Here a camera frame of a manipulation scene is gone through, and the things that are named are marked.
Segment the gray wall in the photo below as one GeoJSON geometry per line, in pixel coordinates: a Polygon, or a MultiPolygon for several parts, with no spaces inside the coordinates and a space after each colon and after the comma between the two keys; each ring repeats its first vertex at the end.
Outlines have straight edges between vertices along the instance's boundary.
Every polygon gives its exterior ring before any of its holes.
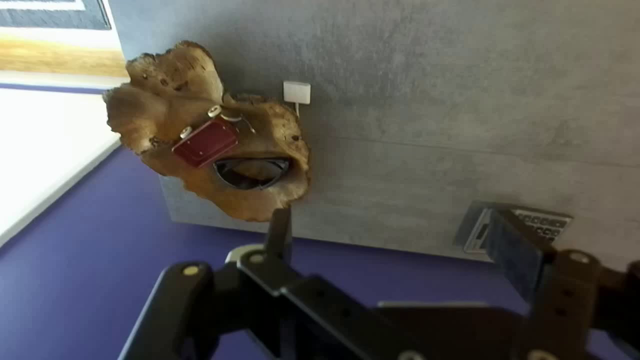
{"type": "MultiPolygon", "coordinates": [[[[128,58],[212,49],[228,89],[312,82],[305,235],[465,255],[473,199],[577,216],[565,245],[640,253],[637,0],[112,0],[128,58]]],[[[246,227],[166,184],[175,219],[246,227]]]]}

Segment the blue surface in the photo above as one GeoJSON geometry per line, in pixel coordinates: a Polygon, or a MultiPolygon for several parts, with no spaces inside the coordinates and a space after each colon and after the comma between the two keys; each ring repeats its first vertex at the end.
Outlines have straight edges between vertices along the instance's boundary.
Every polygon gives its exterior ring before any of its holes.
{"type": "MultiPolygon", "coordinates": [[[[116,357],[163,268],[180,259],[223,265],[228,250],[261,240],[169,222],[156,175],[118,149],[0,250],[0,357],[116,357]]],[[[294,252],[302,271],[319,271],[367,304],[527,308],[490,264],[311,240],[296,242],[294,252]]],[[[602,335],[597,348],[621,357],[602,335]]],[[[224,337],[217,357],[264,356],[237,334],[224,337]]]]}

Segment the screw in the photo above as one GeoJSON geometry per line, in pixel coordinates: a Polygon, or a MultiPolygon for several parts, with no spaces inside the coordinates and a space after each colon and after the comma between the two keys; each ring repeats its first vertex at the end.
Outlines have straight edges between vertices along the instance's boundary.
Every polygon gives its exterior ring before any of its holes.
{"type": "Polygon", "coordinates": [[[569,257],[574,259],[574,262],[580,262],[580,264],[588,264],[591,262],[591,257],[586,253],[583,253],[583,252],[572,252],[572,253],[569,253],[569,257]]]}
{"type": "Polygon", "coordinates": [[[188,134],[192,134],[192,125],[183,128],[180,138],[187,138],[188,134]]]}
{"type": "Polygon", "coordinates": [[[404,350],[401,351],[398,360],[425,360],[425,356],[416,350],[404,350]]]}
{"type": "Polygon", "coordinates": [[[198,271],[200,271],[198,265],[187,265],[187,268],[183,268],[183,274],[184,274],[184,276],[196,276],[198,271]]]}
{"type": "Polygon", "coordinates": [[[528,351],[527,360],[558,360],[558,356],[551,354],[548,350],[535,348],[528,351]]]}
{"type": "Polygon", "coordinates": [[[212,107],[207,112],[207,115],[209,115],[209,117],[217,117],[220,112],[223,112],[220,105],[212,105],[212,107]]]}
{"type": "Polygon", "coordinates": [[[264,262],[264,253],[253,253],[249,259],[255,264],[261,264],[261,262],[264,262]]]}

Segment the bolt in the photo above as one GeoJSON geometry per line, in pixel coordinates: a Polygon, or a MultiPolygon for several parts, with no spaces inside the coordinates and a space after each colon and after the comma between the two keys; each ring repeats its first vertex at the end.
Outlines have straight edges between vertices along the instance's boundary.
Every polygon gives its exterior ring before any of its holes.
{"type": "Polygon", "coordinates": [[[569,253],[569,257],[574,259],[574,262],[580,262],[580,264],[588,264],[591,262],[591,257],[586,253],[583,253],[583,252],[572,252],[572,253],[569,253]]]}
{"type": "Polygon", "coordinates": [[[198,271],[200,271],[198,265],[187,265],[187,268],[183,268],[183,274],[184,274],[184,276],[196,276],[198,271]]]}
{"type": "Polygon", "coordinates": [[[264,253],[253,253],[249,259],[255,264],[261,264],[261,262],[264,262],[264,253]]]}
{"type": "Polygon", "coordinates": [[[528,351],[527,360],[558,360],[558,356],[551,354],[548,350],[535,348],[528,351]]]}
{"type": "Polygon", "coordinates": [[[416,350],[404,350],[401,351],[398,360],[425,360],[425,356],[416,350]]]}

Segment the red label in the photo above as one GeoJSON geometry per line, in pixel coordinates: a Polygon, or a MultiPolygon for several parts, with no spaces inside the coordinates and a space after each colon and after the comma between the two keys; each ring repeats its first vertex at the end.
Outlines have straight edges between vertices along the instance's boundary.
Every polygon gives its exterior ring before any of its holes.
{"type": "Polygon", "coordinates": [[[224,151],[239,146],[239,134],[233,124],[212,120],[178,141],[173,151],[190,166],[203,166],[218,160],[224,151]]]}

